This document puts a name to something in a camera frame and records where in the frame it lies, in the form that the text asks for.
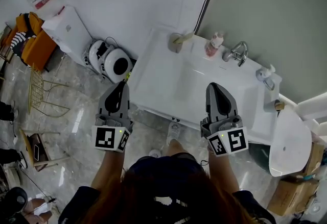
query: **soap dispenser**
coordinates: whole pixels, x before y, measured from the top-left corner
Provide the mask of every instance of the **soap dispenser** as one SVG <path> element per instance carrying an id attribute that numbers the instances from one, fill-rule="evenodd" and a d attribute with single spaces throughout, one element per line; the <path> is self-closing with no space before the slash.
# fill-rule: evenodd
<path id="1" fill-rule="evenodd" d="M 266 67 L 261 67 L 259 70 L 257 70 L 257 71 L 255 72 L 255 75 L 256 75 L 256 78 L 257 78 L 260 82 L 262 82 L 262 81 L 264 81 L 266 78 L 269 78 L 269 77 L 272 75 L 272 73 L 274 73 L 274 72 L 276 72 L 276 69 L 275 69 L 274 66 L 272 66 L 272 65 L 270 64 L 270 68 L 269 68 L 269 69 L 266 68 Z"/>

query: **long brown hair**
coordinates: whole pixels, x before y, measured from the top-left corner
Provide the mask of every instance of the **long brown hair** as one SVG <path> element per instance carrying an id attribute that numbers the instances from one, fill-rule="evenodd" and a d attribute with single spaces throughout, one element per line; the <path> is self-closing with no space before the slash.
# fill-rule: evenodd
<path id="1" fill-rule="evenodd" d="M 215 186 L 205 173 L 189 177 L 184 190 L 191 223 L 254 223 L 246 210 L 229 193 Z M 153 223 L 153 180 L 126 172 L 122 181 L 113 176 L 98 200 L 80 218 L 80 224 Z"/>

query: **chrome faucet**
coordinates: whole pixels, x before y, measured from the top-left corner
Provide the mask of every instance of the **chrome faucet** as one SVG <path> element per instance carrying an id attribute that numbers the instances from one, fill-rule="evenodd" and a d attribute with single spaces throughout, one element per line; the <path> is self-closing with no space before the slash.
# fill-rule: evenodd
<path id="1" fill-rule="evenodd" d="M 243 52 L 239 52 L 240 47 L 243 46 Z M 230 58 L 235 58 L 235 60 L 239 60 L 238 66 L 241 67 L 243 63 L 246 61 L 248 55 L 248 46 L 246 42 L 239 42 L 235 47 L 230 50 L 225 50 L 223 53 L 223 60 L 228 62 Z"/>

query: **bathroom sink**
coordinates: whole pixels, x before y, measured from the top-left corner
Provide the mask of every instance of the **bathroom sink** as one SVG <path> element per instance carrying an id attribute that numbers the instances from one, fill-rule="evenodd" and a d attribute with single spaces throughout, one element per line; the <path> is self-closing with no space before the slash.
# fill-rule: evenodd
<path id="1" fill-rule="evenodd" d="M 261 66 L 247 59 L 224 62 L 222 51 L 206 56 L 207 40 L 194 36 L 183 44 L 179 54 L 167 48 L 170 32 L 153 30 L 148 47 L 138 59 L 128 81 L 131 102 L 140 108 L 200 130 L 207 117 L 205 91 L 215 82 L 235 98 L 249 141 L 271 144 L 277 113 L 264 111 L 264 104 L 278 98 L 281 78 L 273 74 L 274 91 L 269 91 L 255 77 Z"/>

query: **marble floor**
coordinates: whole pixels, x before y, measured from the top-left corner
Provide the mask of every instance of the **marble floor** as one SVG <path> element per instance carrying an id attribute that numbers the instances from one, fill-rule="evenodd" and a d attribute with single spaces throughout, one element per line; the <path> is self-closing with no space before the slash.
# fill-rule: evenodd
<path id="1" fill-rule="evenodd" d="M 31 167 L 19 170 L 22 188 L 26 190 L 29 197 L 42 196 L 44 192 L 48 196 L 57 198 L 53 207 L 55 214 L 49 223 L 57 222 L 59 213 L 73 197 L 78 187 L 89 185 L 100 166 L 104 153 L 90 147 L 91 126 L 95 123 L 99 97 L 110 86 L 109 83 L 102 83 L 86 68 L 73 62 L 70 57 L 62 58 L 62 55 L 63 53 L 59 50 L 55 52 L 49 63 L 50 72 L 44 72 L 43 78 L 69 85 L 69 88 L 56 87 L 49 95 L 44 96 L 48 102 L 71 108 L 63 117 L 47 117 L 34 109 L 31 114 L 28 114 L 30 69 L 24 66 L 17 57 L 7 64 L 6 80 L 0 92 L 2 102 L 10 103 L 15 100 L 16 107 L 20 111 L 19 118 L 14 124 L 14 132 L 18 138 L 16 144 L 13 142 L 13 126 L 6 121 L 0 121 L 1 148 L 15 148 L 22 151 L 27 158 L 19 128 L 45 130 L 61 133 L 43 136 L 50 156 L 52 158 L 64 155 L 71 157 L 64 163 L 40 172 L 36 172 Z M 41 109 L 49 113 L 60 112 L 49 105 Z M 133 104 L 131 104 L 130 117 L 135 124 L 126 147 L 125 169 L 138 158 L 147 155 L 153 148 L 165 150 L 170 123 L 167 119 L 142 111 Z M 182 127 L 180 142 L 198 162 L 207 159 L 206 143 L 200 138 L 198 131 Z M 266 207 L 276 189 L 278 179 L 259 168 L 248 151 L 231 156 L 230 161 L 240 187 L 251 191 L 258 202 Z M 276 219 L 279 223 L 288 223 L 285 218 L 276 217 Z"/>

